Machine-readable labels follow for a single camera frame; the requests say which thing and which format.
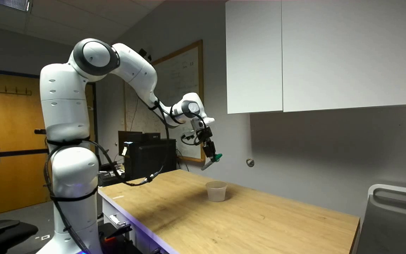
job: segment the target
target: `wooden tabletop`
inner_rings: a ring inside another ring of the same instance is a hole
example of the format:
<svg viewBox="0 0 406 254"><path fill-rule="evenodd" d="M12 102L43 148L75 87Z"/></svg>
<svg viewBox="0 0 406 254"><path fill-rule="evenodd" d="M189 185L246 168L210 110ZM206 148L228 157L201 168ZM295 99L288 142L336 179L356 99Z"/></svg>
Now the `wooden tabletop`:
<svg viewBox="0 0 406 254"><path fill-rule="evenodd" d="M118 197L116 204L181 254L351 252L359 217L231 183L227 200L214 203L209 181L175 170L139 187L119 183L100 191Z"/></svg>

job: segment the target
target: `whiteboard frame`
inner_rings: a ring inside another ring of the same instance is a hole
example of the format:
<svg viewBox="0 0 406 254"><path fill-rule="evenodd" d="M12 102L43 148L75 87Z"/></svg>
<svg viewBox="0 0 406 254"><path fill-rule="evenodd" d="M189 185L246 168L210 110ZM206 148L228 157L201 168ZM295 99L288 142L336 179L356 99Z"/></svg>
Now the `whiteboard frame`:
<svg viewBox="0 0 406 254"><path fill-rule="evenodd" d="M204 87L203 87L203 40L198 40L190 45L185 46L184 48L180 48L179 50L168 54L162 58L159 58L152 62L153 67L157 64L162 63L163 61L169 60L176 56L181 55L182 53L189 51L191 49L198 48L198 96L200 96L203 105L204 105ZM200 158L193 158L187 156L178 156L180 159L186 161L196 161L196 162L205 162L205 154L203 151L203 144L200 144Z"/></svg>

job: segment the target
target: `coat hook rack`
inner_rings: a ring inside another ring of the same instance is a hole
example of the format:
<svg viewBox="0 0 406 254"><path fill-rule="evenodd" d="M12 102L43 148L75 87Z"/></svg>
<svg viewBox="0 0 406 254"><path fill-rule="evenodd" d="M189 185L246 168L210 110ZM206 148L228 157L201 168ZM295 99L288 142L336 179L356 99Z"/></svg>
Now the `coat hook rack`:
<svg viewBox="0 0 406 254"><path fill-rule="evenodd" d="M18 87L15 87L15 92L8 92L7 86L4 86L4 92L0 91L0 93L7 93L9 95L32 95L32 91L25 88L24 93L18 93Z"/></svg>

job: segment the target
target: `plastic cup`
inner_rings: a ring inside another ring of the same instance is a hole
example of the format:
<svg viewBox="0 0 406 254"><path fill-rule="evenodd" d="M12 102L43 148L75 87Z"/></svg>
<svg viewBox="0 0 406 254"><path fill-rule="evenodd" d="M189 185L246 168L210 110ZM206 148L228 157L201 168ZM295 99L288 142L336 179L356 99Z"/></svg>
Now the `plastic cup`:
<svg viewBox="0 0 406 254"><path fill-rule="evenodd" d="M221 202L225 200L225 192L227 191L227 183L221 181L213 181L206 183L208 191L208 199L211 202Z"/></svg>

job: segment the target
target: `upper cabinet door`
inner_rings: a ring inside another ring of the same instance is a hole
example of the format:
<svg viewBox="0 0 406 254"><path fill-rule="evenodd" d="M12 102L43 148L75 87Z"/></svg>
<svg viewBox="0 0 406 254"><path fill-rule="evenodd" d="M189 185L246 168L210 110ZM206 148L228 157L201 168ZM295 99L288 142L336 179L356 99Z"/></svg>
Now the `upper cabinet door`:
<svg viewBox="0 0 406 254"><path fill-rule="evenodd" d="M406 104L406 0L282 9L284 111Z"/></svg>
<svg viewBox="0 0 406 254"><path fill-rule="evenodd" d="M228 113L283 110L281 1L228 1Z"/></svg>

